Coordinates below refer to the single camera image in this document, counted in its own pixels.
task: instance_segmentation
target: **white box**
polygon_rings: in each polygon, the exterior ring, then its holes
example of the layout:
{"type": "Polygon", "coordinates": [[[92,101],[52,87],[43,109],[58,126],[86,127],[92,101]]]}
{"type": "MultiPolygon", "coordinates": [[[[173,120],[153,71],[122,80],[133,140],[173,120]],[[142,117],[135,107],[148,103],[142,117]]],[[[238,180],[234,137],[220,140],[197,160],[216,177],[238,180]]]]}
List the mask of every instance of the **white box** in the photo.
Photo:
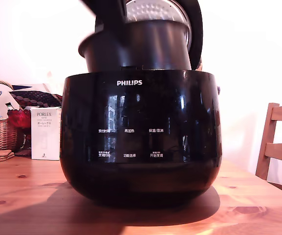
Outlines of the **white box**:
{"type": "Polygon", "coordinates": [[[62,109],[31,109],[32,159],[59,160],[62,109]]]}

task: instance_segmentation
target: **wooden chair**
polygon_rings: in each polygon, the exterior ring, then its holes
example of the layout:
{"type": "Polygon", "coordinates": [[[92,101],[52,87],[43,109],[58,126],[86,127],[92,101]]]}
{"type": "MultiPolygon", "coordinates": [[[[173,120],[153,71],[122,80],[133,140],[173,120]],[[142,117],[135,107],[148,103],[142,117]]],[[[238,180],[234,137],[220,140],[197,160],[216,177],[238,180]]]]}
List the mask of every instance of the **wooden chair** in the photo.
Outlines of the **wooden chair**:
{"type": "MultiPolygon", "coordinates": [[[[277,121],[282,121],[282,106],[269,103],[256,169],[256,175],[263,180],[267,180],[270,158],[282,160],[282,143],[273,143],[277,121]]],[[[271,184],[282,190],[282,185],[271,184]]]]}

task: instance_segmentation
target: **wooden table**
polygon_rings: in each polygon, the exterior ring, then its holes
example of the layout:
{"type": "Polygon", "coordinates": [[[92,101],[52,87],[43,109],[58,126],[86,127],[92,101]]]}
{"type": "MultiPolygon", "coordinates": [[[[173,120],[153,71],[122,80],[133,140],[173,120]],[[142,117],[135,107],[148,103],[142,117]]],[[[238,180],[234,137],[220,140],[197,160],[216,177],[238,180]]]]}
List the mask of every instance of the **wooden table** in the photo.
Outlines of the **wooden table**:
{"type": "Polygon", "coordinates": [[[213,187],[187,207],[110,209],[72,189],[60,162],[15,157],[0,163],[3,234],[282,235],[282,191],[223,161],[213,187]]]}

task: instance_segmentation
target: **fabric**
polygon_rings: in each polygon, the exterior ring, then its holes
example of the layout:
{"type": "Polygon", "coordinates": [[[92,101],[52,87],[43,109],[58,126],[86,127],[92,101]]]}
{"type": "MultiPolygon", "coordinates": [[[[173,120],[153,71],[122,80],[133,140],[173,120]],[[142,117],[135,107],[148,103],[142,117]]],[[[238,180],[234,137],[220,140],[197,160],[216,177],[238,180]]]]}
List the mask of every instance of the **fabric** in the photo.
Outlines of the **fabric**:
{"type": "Polygon", "coordinates": [[[23,109],[26,106],[61,107],[63,100],[61,95],[40,91],[12,91],[10,94],[23,109]]]}

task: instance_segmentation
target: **inner pot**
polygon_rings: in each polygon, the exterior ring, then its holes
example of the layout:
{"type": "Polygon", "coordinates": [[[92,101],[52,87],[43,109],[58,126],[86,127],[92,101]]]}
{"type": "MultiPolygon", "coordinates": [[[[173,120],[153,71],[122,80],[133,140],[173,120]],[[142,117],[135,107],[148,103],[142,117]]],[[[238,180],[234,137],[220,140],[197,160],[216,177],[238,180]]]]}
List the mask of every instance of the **inner pot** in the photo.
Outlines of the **inner pot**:
{"type": "Polygon", "coordinates": [[[88,72],[191,70],[185,35],[188,27],[169,20],[148,20],[124,25],[124,40],[108,30],[96,32],[79,46],[88,72]]]}

